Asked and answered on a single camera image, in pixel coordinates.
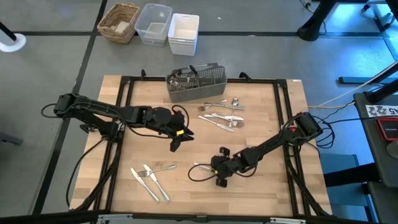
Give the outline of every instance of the white plastic bin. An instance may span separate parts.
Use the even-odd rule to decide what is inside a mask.
[[[134,28],[144,44],[163,47],[172,18],[172,8],[161,4],[146,4]]]
[[[170,48],[176,55],[194,56],[199,30],[199,16],[173,14],[169,29]]]

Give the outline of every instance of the fork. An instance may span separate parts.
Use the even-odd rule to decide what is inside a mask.
[[[143,171],[139,171],[139,172],[137,172],[137,174],[138,174],[139,177],[147,177],[147,176],[153,174],[154,172],[158,172],[158,171],[162,171],[162,170],[172,170],[172,169],[175,169],[175,168],[177,168],[177,165],[172,164],[172,165],[170,165],[168,167],[164,167],[164,168],[161,168],[161,169],[158,169],[158,170],[143,170]]]
[[[216,104],[218,104],[218,103],[224,103],[224,102],[227,102],[228,101],[228,99],[227,98],[225,98],[225,99],[223,99],[223,100],[220,100],[220,101],[218,101],[218,102],[216,102],[216,103],[205,103],[205,106],[199,106],[198,107],[198,111],[205,111],[205,110],[207,110],[209,107],[211,107],[211,106],[214,106],[214,105],[216,105]]]
[[[216,118],[220,118],[220,119],[229,121],[232,124],[233,127],[242,128],[244,126],[244,122],[239,122],[239,121],[233,121],[231,119],[226,119],[226,118],[224,118],[224,116],[218,115],[216,113],[212,113],[211,115],[213,115]]]

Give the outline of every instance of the wooden tabletop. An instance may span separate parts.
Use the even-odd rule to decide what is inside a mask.
[[[104,76],[98,100],[115,104],[120,79],[120,76],[115,75]],[[287,83],[293,114],[307,111],[307,102],[301,81],[287,80]],[[203,112],[197,111],[197,106],[203,105],[205,101],[213,102],[223,98],[228,98],[228,101],[231,101],[234,97],[238,97],[239,104],[246,107],[245,111],[235,111],[235,115],[244,118],[246,124],[243,128],[236,128],[234,133],[230,133],[198,118],[198,115]],[[287,121],[282,90],[280,90],[280,97],[284,110],[284,121]],[[135,82],[131,105],[163,106],[171,109],[173,103],[169,100],[164,82]],[[228,177],[227,188],[217,187],[215,179],[192,182],[187,176],[187,172],[194,162],[210,163],[211,157],[218,153],[221,146],[227,147],[233,154],[245,147],[256,146],[278,133],[279,123],[272,85],[227,83],[223,96],[189,101],[180,103],[180,105],[184,106],[189,113],[189,128],[195,133],[195,140],[181,143],[175,153],[169,151],[170,139],[145,138],[126,131],[111,207],[112,212],[292,216],[281,147],[264,156],[253,177],[243,178],[238,175]],[[231,113],[231,110],[226,108],[214,108],[206,113],[212,111],[221,114]],[[137,129],[136,131],[142,134],[155,134],[148,129]],[[85,150],[99,140],[99,133],[90,133]],[[97,184],[105,146],[105,142],[101,143],[83,159],[71,208],[79,206]],[[307,188],[322,208],[331,213],[318,152],[305,144],[300,155]],[[145,177],[144,181],[160,198],[159,204],[154,202],[145,188],[131,175],[130,167],[137,171],[144,170],[143,164],[147,164],[152,169],[171,164],[177,165],[175,170],[156,173],[160,184],[171,198],[170,203],[165,202],[152,179]],[[192,172],[195,179],[202,179],[209,175],[211,174],[201,169]],[[103,201],[101,201],[102,208],[107,191],[108,187],[106,186],[102,196]],[[299,211],[303,213],[302,199],[297,186],[296,193]]]

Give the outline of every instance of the cutlery basket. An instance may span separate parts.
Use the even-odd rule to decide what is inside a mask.
[[[222,95],[226,86],[225,68],[217,63],[172,70],[166,85],[172,103]]]

